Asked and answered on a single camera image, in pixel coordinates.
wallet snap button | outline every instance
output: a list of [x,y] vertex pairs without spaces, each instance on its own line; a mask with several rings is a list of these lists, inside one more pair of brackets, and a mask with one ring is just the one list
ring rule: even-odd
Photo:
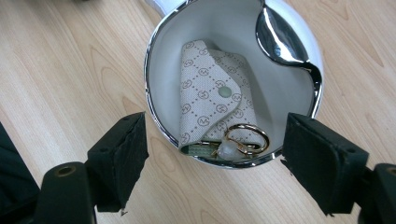
[[229,87],[223,86],[219,88],[219,95],[223,98],[229,98],[233,92]]

wooden surface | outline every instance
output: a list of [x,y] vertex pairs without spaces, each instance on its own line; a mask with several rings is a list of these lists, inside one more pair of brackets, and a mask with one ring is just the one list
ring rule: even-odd
[[[396,2],[288,0],[322,48],[318,120],[396,163]],[[85,161],[121,117],[149,111],[146,46],[160,17],[144,0],[0,1],[0,120],[41,184]],[[279,159],[221,170],[179,154],[146,114],[149,159],[126,211],[99,223],[357,223],[325,217]]]

key ring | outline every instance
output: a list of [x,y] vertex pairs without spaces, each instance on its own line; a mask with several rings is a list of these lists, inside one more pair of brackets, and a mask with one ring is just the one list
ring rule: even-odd
[[[237,129],[246,129],[246,130],[251,130],[254,133],[257,133],[259,136],[261,136],[264,139],[264,145],[259,148],[251,148],[251,147],[248,147],[248,146],[232,139],[231,137],[229,137],[230,132],[232,132],[233,130],[237,130]],[[224,134],[224,137],[228,141],[235,142],[238,145],[238,147],[237,147],[238,150],[240,152],[244,153],[245,155],[260,154],[260,153],[264,152],[265,149],[267,149],[270,146],[270,139],[268,138],[267,133],[265,131],[261,130],[256,125],[252,125],[252,124],[243,124],[243,123],[235,124],[227,129],[227,131]]]

